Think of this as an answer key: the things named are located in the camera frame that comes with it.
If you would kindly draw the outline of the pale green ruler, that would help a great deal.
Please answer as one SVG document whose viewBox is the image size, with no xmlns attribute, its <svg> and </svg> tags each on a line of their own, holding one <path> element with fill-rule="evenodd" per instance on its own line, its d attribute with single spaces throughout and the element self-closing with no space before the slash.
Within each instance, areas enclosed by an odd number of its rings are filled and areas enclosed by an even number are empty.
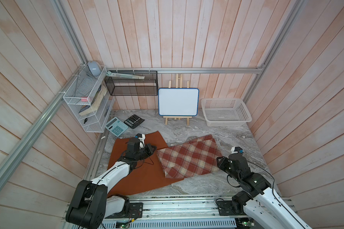
<svg viewBox="0 0 344 229">
<path fill-rule="evenodd" d="M 114 73 L 111 71 L 107 71 L 106 76 L 113 77 L 113 78 L 121 78 L 121 79 L 137 79 L 137 80 L 145 79 L 144 76 L 140 76 L 140 75 L 126 74 L 126 73 Z"/>
</svg>

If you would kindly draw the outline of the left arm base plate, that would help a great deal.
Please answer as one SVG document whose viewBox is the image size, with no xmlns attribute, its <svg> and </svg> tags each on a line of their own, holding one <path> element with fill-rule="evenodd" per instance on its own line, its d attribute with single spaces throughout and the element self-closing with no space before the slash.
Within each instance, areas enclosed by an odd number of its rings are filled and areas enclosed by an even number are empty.
<svg viewBox="0 0 344 229">
<path fill-rule="evenodd" d="M 106 219 L 125 219 L 125 218 L 132 218 L 132 219 L 139 219 L 142 218 L 143 211 L 143 203 L 128 203 L 124 209 L 119 213 L 114 214 L 106 214 Z"/>
</svg>

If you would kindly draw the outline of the rust orange skirt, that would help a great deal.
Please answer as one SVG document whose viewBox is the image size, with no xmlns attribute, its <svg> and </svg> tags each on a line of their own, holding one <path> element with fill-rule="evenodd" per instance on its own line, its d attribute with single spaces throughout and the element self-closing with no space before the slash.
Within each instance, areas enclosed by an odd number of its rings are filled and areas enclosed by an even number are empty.
<svg viewBox="0 0 344 229">
<path fill-rule="evenodd" d="M 127 143 L 130 139 L 131 138 L 116 139 L 110 155 L 108 169 L 114 165 L 121 154 L 127 149 Z M 157 149 L 168 147 L 159 131 L 146 134 L 145 143 L 150 143 L 156 146 Z M 139 169 L 133 170 L 127 177 L 123 178 L 112 188 L 108 193 L 108 198 L 116 194 L 123 196 L 139 194 L 183 180 L 166 178 L 161 163 L 155 153 L 150 158 L 146 159 L 144 164 L 142 162 L 143 161 L 139 161 L 137 163 L 137 167 L 142 165 Z"/>
</svg>

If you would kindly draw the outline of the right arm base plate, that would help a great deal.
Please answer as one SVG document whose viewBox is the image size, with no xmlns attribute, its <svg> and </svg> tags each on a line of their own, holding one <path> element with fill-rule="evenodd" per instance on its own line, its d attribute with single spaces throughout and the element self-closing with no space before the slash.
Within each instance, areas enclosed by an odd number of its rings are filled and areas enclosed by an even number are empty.
<svg viewBox="0 0 344 229">
<path fill-rule="evenodd" d="M 238 197 L 233 197 L 232 200 L 223 200 L 222 198 L 218 198 L 215 203 L 220 216 L 235 216 L 245 215 L 243 208 L 249 200 L 250 198 Z"/>
</svg>

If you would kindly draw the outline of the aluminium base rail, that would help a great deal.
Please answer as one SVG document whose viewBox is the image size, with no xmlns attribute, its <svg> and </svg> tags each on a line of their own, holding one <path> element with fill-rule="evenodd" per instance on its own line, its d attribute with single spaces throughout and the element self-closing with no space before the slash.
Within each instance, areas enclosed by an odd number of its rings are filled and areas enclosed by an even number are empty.
<svg viewBox="0 0 344 229">
<path fill-rule="evenodd" d="M 232 200 L 231 195 L 182 195 L 182 196 L 131 196 L 127 197 L 129 203 L 143 203 L 142 217 L 220 217 L 216 199 Z M 92 210 L 86 204 L 86 216 L 80 216 L 79 221 L 83 224 L 90 219 L 91 213 L 96 220 L 100 221 L 106 217 L 107 213 Z M 221 216 L 233 218 L 247 218 L 248 215 Z"/>
</svg>

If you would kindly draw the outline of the white board blue frame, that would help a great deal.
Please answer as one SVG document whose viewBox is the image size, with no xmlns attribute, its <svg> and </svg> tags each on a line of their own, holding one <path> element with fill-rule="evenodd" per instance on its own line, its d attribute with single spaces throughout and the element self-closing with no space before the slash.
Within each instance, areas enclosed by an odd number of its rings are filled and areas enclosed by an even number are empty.
<svg viewBox="0 0 344 229">
<path fill-rule="evenodd" d="M 160 88 L 158 90 L 158 110 L 161 116 L 196 116 L 198 103 L 198 88 Z"/>
</svg>

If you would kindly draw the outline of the grey computer mouse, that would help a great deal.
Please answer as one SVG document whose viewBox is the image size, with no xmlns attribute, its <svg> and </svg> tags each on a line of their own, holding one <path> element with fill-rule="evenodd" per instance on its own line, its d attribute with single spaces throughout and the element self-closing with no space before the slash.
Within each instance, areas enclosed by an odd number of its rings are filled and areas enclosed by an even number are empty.
<svg viewBox="0 0 344 229">
<path fill-rule="evenodd" d="M 94 77 L 99 77 L 101 75 L 102 68 L 98 62 L 88 62 L 88 68 Z"/>
</svg>

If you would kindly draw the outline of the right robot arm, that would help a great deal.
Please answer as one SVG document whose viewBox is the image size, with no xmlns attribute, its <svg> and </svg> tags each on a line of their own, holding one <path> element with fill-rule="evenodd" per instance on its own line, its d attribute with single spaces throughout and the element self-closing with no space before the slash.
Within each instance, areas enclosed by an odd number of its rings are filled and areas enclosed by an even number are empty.
<svg viewBox="0 0 344 229">
<path fill-rule="evenodd" d="M 217 166 L 236 180 L 242 191 L 232 200 L 216 200 L 220 216 L 247 215 L 265 229 L 309 229 L 289 205 L 282 200 L 261 174 L 251 171 L 243 151 L 236 151 L 229 157 L 218 157 Z"/>
</svg>

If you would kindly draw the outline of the red plaid skirt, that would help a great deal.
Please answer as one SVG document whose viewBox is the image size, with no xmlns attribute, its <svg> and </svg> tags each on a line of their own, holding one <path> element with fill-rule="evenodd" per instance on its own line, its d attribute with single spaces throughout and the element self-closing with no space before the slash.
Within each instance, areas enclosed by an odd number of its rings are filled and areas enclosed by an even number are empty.
<svg viewBox="0 0 344 229">
<path fill-rule="evenodd" d="M 212 135 L 192 139 L 181 145 L 160 149 L 158 159 L 166 178 L 184 179 L 219 171 L 222 153 Z"/>
</svg>

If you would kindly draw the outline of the black mesh wall basket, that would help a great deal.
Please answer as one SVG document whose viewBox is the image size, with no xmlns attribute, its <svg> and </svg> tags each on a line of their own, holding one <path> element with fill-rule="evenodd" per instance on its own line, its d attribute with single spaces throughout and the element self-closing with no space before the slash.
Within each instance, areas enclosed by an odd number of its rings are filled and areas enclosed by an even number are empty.
<svg viewBox="0 0 344 229">
<path fill-rule="evenodd" d="M 104 82 L 112 96 L 157 96 L 158 95 L 158 72 L 157 71 L 121 71 L 114 73 L 126 73 L 144 76 L 145 79 L 121 79 L 105 76 Z"/>
</svg>

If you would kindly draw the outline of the teal calculator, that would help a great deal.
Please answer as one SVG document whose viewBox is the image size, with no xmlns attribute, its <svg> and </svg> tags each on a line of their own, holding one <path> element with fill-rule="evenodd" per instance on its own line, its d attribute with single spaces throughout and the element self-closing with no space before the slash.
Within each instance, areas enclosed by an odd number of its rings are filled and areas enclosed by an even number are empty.
<svg viewBox="0 0 344 229">
<path fill-rule="evenodd" d="M 116 137 L 120 137 L 129 127 L 117 117 L 114 117 L 106 123 L 105 128 Z"/>
</svg>

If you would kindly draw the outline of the book on shelf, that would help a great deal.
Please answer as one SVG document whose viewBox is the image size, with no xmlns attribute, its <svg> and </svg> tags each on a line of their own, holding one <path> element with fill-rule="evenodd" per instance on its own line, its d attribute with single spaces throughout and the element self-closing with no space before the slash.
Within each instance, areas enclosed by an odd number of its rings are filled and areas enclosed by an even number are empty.
<svg viewBox="0 0 344 229">
<path fill-rule="evenodd" d="M 101 104 L 101 101 L 103 100 L 103 97 L 106 95 L 106 93 L 107 93 L 106 87 L 104 85 L 101 85 L 93 101 L 91 102 L 91 105 L 83 106 L 79 111 L 79 115 L 85 116 L 87 114 L 96 112 Z"/>
</svg>

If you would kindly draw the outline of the black calculator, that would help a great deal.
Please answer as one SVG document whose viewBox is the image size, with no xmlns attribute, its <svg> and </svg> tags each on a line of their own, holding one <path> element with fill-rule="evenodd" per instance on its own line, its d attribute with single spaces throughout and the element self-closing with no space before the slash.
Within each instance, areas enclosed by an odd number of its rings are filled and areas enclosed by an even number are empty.
<svg viewBox="0 0 344 229">
<path fill-rule="evenodd" d="M 145 120 L 137 116 L 136 114 L 132 115 L 128 119 L 124 121 L 124 124 L 127 125 L 131 129 L 135 129 L 138 127 L 141 123 L 143 123 Z"/>
</svg>

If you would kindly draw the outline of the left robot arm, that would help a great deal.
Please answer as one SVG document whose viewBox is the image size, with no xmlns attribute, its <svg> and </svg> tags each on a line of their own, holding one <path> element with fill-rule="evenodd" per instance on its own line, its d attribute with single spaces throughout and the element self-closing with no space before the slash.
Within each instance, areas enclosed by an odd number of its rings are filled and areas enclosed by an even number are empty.
<svg viewBox="0 0 344 229">
<path fill-rule="evenodd" d="M 110 169 L 97 178 L 78 183 L 66 213 L 66 222 L 79 229 L 97 229 L 104 218 L 133 215 L 128 197 L 119 194 L 108 197 L 108 193 L 138 168 L 138 162 L 144 162 L 157 150 L 156 146 L 146 144 L 144 140 L 145 135 L 137 134 L 128 141 L 127 149 Z"/>
</svg>

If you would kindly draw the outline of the white plastic basket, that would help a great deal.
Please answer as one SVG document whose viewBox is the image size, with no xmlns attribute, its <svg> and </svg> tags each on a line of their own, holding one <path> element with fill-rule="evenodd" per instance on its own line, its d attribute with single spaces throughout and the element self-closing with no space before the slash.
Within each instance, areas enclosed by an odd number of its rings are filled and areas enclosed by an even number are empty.
<svg viewBox="0 0 344 229">
<path fill-rule="evenodd" d="M 208 127 L 239 127 L 252 121 L 246 104 L 239 98 L 204 98 L 202 111 Z"/>
</svg>

